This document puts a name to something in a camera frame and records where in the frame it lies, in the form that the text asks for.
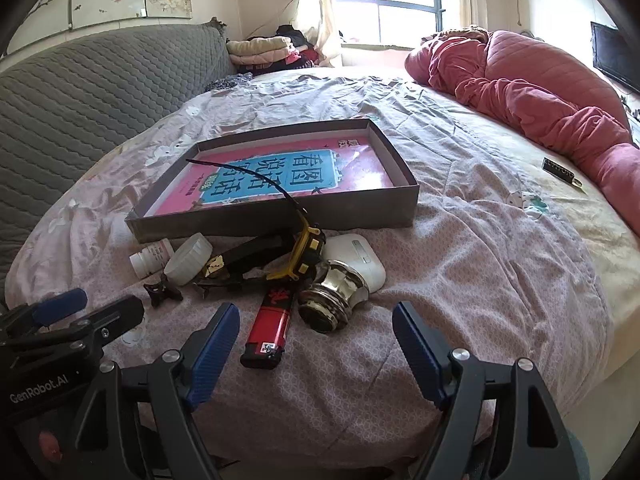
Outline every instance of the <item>metal knob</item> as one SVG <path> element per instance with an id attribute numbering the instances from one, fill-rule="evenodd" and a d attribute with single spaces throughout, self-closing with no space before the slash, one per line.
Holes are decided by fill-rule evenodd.
<path id="1" fill-rule="evenodd" d="M 369 287 L 352 267 L 338 260 L 316 265 L 316 278 L 298 293 L 300 317 L 316 332 L 343 328 L 353 308 L 369 299 Z"/>
<path id="2" fill-rule="evenodd" d="M 103 374 L 111 372 L 115 367 L 116 365 L 113 361 L 105 361 L 103 363 L 100 363 L 100 371 Z"/>
<path id="3" fill-rule="evenodd" d="M 469 350 L 465 348 L 456 348 L 453 352 L 451 352 L 451 354 L 457 361 L 467 361 L 471 357 Z"/>
<path id="4" fill-rule="evenodd" d="M 167 350 L 162 354 L 162 361 L 165 363 L 175 363 L 178 359 L 180 359 L 180 352 L 177 350 Z"/>
<path id="5" fill-rule="evenodd" d="M 518 359 L 518 366 L 521 370 L 530 372 L 533 370 L 533 361 L 527 359 L 526 357 L 523 357 L 522 359 Z"/>

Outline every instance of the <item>lighter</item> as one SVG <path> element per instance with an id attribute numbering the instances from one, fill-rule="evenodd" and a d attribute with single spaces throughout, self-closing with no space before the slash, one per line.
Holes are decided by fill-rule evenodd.
<path id="1" fill-rule="evenodd" d="M 240 357 L 245 368 L 273 370 L 280 364 L 296 287 L 293 280 L 270 282 Z"/>

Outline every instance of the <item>clamp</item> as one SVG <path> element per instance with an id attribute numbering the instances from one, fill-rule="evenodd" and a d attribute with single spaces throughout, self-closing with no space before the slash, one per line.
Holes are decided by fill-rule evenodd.
<path id="1" fill-rule="evenodd" d="M 219 480 L 191 413 L 209 400 L 239 328 L 238 308 L 223 303 L 180 350 L 133 368 L 102 362 L 72 425 L 60 478 L 152 480 L 138 412 L 148 402 L 173 478 Z"/>
<path id="2" fill-rule="evenodd" d="M 102 347 L 142 321 L 144 308 L 127 296 L 68 328 L 39 332 L 84 309 L 84 290 L 21 305 L 0 317 L 0 428 L 28 420 L 81 396 L 104 355 Z"/>
<path id="3" fill-rule="evenodd" d="M 562 419 L 535 364 L 487 363 L 451 348 L 411 303 L 398 303 L 396 339 L 422 396 L 443 412 L 414 480 L 461 480 L 467 471 L 484 400 L 496 400 L 482 480 L 578 480 Z"/>

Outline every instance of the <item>blue label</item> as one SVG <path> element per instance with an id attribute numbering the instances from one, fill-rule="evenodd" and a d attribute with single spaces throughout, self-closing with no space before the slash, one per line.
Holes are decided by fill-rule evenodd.
<path id="1" fill-rule="evenodd" d="M 254 156 L 229 164 L 260 173 L 289 193 L 332 189 L 338 185 L 332 150 L 306 150 Z M 280 193 L 271 184 L 256 176 L 225 168 L 219 168 L 209 176 L 200 190 L 204 192 L 201 200 L 205 204 Z"/>

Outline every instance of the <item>window frame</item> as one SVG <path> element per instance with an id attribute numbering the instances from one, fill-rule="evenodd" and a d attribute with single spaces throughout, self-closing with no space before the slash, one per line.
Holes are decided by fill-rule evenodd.
<path id="1" fill-rule="evenodd" d="M 355 2 L 361 4 L 376 4 L 378 10 L 378 42 L 382 44 L 382 26 L 380 23 L 380 7 L 400 7 L 401 9 L 423 10 L 436 15 L 436 32 L 442 31 L 442 13 L 446 9 L 442 8 L 442 0 L 433 0 L 433 7 L 410 4 L 408 2 L 397 2 L 395 0 L 335 0 L 336 2 Z"/>

